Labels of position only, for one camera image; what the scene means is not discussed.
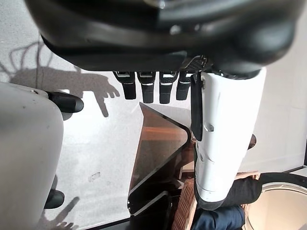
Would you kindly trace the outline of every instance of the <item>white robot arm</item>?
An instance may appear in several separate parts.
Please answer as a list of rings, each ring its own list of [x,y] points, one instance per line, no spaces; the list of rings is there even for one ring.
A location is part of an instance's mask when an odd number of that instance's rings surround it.
[[[195,83],[192,79],[193,90],[201,87],[202,117],[192,120],[192,129],[198,132],[195,195],[203,209],[218,208],[232,186],[254,129],[265,76],[263,68],[246,79],[213,73],[195,75]]]

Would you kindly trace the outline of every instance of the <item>gray floor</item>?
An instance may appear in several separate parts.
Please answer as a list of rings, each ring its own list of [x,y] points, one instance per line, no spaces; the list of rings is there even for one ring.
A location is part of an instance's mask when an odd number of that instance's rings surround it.
[[[23,1],[1,1],[0,15],[0,81],[63,90],[82,97],[85,105],[82,112],[65,116],[56,183],[66,195],[65,203],[44,212],[39,229],[86,229],[127,218],[127,195],[142,126],[140,85],[137,99],[126,101],[112,73],[80,70],[52,55],[41,45]],[[245,170],[283,171],[302,163],[307,134],[305,21],[306,14],[292,51],[269,67],[255,127],[258,144],[245,158]],[[158,93],[154,103],[158,103]],[[169,106],[189,109],[189,99],[178,102],[172,94]],[[178,111],[165,112],[183,122],[189,120]],[[62,222],[67,224],[57,227]]]

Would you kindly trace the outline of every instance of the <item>wicker basket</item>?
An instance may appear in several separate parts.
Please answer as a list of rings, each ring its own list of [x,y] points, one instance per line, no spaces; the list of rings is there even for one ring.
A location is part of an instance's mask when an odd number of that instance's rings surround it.
[[[260,177],[259,172],[239,172],[236,179],[252,177],[258,180]],[[190,230],[197,206],[197,201],[194,196],[194,179],[187,179],[183,185],[178,208],[175,213],[174,222],[172,224],[172,230]],[[245,219],[248,217],[249,204],[241,205]]]

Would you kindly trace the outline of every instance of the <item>white wall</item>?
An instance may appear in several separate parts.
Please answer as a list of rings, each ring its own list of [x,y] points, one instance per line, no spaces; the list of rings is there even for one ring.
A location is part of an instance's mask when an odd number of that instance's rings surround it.
[[[288,54],[268,66],[254,133],[241,169],[285,171],[301,166],[307,137],[307,10]]]

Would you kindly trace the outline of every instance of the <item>white casing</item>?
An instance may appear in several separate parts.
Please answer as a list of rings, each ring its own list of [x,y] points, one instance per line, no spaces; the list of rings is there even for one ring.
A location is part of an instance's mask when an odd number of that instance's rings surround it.
[[[37,89],[0,83],[0,229],[33,230],[63,139],[58,107]]]
[[[224,200],[232,186],[252,136],[265,76],[265,68],[249,80],[202,73],[203,132],[195,173],[204,201]]]

